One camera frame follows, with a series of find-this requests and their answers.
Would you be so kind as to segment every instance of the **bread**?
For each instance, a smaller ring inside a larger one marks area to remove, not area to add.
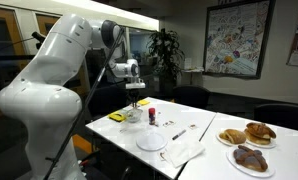
[[[269,140],[270,138],[276,138],[276,133],[264,123],[249,123],[247,124],[247,128],[248,132],[253,136]]]
[[[257,136],[252,135],[249,132],[249,129],[245,129],[244,132],[247,136],[247,139],[253,143],[260,144],[260,145],[268,145],[271,142],[270,139],[259,138]]]
[[[246,135],[235,129],[227,129],[221,133],[219,137],[229,141],[231,144],[242,144],[246,142]]]
[[[248,169],[259,172],[264,172],[268,169],[268,164],[259,150],[253,151],[245,146],[239,145],[238,149],[233,152],[233,156],[237,164]]]

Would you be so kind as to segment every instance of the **marker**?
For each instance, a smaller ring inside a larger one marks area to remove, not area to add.
[[[179,134],[177,134],[177,135],[175,135],[173,138],[172,138],[172,140],[175,140],[175,139],[177,139],[179,136],[181,136],[183,133],[185,133],[186,132],[186,130],[184,129],[183,131],[181,131]]]

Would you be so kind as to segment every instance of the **plate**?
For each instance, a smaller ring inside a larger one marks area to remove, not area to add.
[[[264,148],[264,149],[271,149],[271,148],[274,148],[274,147],[276,147],[276,141],[274,140],[274,139],[271,139],[270,140],[270,144],[268,144],[268,145],[261,145],[261,144],[256,144],[256,143],[254,143],[254,142],[251,142],[251,141],[249,141],[248,139],[247,139],[247,141],[246,141],[248,144],[250,144],[250,145],[253,145],[253,146],[255,146],[255,147],[258,147],[258,148]]]
[[[221,139],[219,137],[220,133],[222,133],[223,131],[220,131],[218,133],[216,133],[216,138],[223,144],[227,145],[227,146],[237,146],[237,145],[241,145],[241,144],[245,144],[245,143],[241,143],[241,144],[232,144],[230,141],[227,141],[227,140],[224,140],[224,139]]]
[[[250,176],[254,176],[254,177],[260,177],[260,178],[266,178],[266,177],[270,177],[273,174],[275,174],[275,169],[273,169],[269,164],[268,164],[268,169],[265,172],[258,172],[258,171],[254,171],[248,168],[243,167],[242,165],[239,165],[236,163],[235,158],[233,157],[233,152],[238,149],[237,146],[231,147],[228,149],[227,151],[227,159],[228,161],[234,166],[236,167],[238,170],[250,175]]]
[[[146,151],[157,151],[167,145],[167,140],[161,134],[146,132],[137,138],[137,145]]]

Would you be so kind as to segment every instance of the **picture frame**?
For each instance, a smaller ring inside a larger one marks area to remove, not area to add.
[[[259,79],[275,0],[207,8],[205,75]]]

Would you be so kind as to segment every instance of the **light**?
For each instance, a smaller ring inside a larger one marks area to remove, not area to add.
[[[59,2],[62,4],[68,4],[71,6],[76,6],[76,7],[83,8],[83,9],[88,9],[91,11],[106,13],[106,14],[110,14],[110,15],[116,15],[119,17],[147,23],[147,24],[150,24],[150,25],[156,27],[157,29],[159,26],[159,21],[157,19],[153,19],[153,18],[149,18],[149,17],[142,16],[139,14],[135,14],[132,12],[124,11],[124,10],[121,10],[121,9],[118,9],[118,8],[115,8],[112,6],[108,6],[108,5],[90,1],[90,0],[52,0],[52,1]]]

